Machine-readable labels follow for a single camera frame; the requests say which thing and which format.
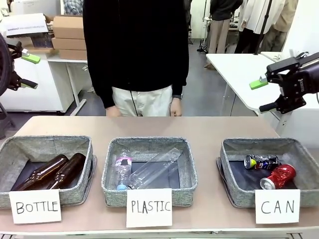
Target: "bottle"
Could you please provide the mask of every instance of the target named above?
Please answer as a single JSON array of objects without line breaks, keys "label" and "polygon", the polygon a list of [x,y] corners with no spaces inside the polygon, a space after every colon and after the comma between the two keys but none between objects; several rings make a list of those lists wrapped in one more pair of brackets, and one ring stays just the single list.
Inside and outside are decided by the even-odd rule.
[{"label": "bottle", "polygon": [[156,155],[141,168],[132,173],[127,180],[128,189],[145,189],[157,178],[159,178],[168,168],[170,173],[178,169],[177,160],[181,156],[181,151],[177,148],[167,148]]},{"label": "bottle", "polygon": [[60,154],[45,165],[34,170],[31,175],[12,191],[34,190],[44,186],[52,180],[57,171],[59,171],[67,162],[68,158]]},{"label": "bottle", "polygon": [[68,186],[78,176],[84,167],[85,156],[76,153],[54,176],[47,189],[61,189]]},{"label": "bottle", "polygon": [[126,190],[125,181],[129,178],[132,169],[132,158],[128,149],[122,149],[115,162],[116,190]]}]

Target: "black sweater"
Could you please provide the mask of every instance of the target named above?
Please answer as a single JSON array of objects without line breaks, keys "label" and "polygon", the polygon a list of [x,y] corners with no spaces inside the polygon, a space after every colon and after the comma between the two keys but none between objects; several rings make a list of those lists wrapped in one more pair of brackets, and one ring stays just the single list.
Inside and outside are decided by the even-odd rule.
[{"label": "black sweater", "polygon": [[104,107],[112,87],[180,95],[188,75],[183,0],[84,0],[84,36],[93,87]]},{"label": "black sweater", "polygon": [[231,13],[234,12],[243,0],[211,0],[210,14],[215,21],[222,21],[230,19]]}]

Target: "black pants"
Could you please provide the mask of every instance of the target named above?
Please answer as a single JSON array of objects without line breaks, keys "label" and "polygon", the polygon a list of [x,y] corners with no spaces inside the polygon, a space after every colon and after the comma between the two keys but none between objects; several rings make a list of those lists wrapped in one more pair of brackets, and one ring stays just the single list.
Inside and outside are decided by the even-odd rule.
[{"label": "black pants", "polygon": [[243,32],[239,34],[239,41],[235,53],[242,53],[247,46],[247,53],[254,53],[258,44],[259,36],[260,34],[255,34],[254,31],[244,28]]}]

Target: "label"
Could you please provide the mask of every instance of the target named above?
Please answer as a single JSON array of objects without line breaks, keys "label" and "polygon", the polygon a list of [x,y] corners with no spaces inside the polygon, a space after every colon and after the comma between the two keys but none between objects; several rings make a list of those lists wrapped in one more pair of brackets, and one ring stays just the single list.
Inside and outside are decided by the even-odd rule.
[{"label": "label", "polygon": [[298,223],[300,190],[255,190],[256,223]]},{"label": "label", "polygon": [[15,224],[61,221],[59,189],[9,192]]},{"label": "label", "polygon": [[120,166],[122,161],[125,160],[125,159],[128,161],[128,165],[131,166],[132,165],[132,158],[130,158],[130,157],[121,157],[121,158],[118,158],[116,160],[115,167]]},{"label": "label", "polygon": [[171,188],[128,190],[126,227],[172,226]]}]

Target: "hand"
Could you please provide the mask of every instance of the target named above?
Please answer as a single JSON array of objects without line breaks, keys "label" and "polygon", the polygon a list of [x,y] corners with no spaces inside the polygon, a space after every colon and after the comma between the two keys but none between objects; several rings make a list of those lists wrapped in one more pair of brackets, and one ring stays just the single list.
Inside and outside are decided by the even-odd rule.
[{"label": "hand", "polygon": [[106,116],[119,117],[122,116],[122,114],[116,106],[111,106],[106,109]]},{"label": "hand", "polygon": [[242,28],[245,28],[246,25],[247,25],[247,22],[245,22],[245,21],[243,21],[243,22],[241,23],[241,27],[242,27]]},{"label": "hand", "polygon": [[181,102],[178,98],[173,98],[170,105],[170,116],[180,117],[181,116]]}]

